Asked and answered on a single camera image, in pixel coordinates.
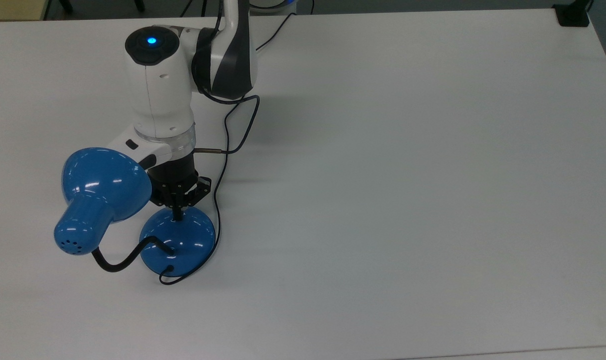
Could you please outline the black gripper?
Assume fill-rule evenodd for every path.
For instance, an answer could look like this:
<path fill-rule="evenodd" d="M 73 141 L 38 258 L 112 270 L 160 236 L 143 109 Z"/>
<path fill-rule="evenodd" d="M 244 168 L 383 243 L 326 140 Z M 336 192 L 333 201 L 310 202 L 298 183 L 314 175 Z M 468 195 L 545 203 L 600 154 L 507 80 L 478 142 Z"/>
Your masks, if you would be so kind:
<path fill-rule="evenodd" d="M 171 208 L 173 221 L 182 221 L 184 208 L 195 206 L 213 190 L 211 178 L 196 170 L 193 155 L 152 167 L 147 175 L 152 185 L 150 202 Z"/>

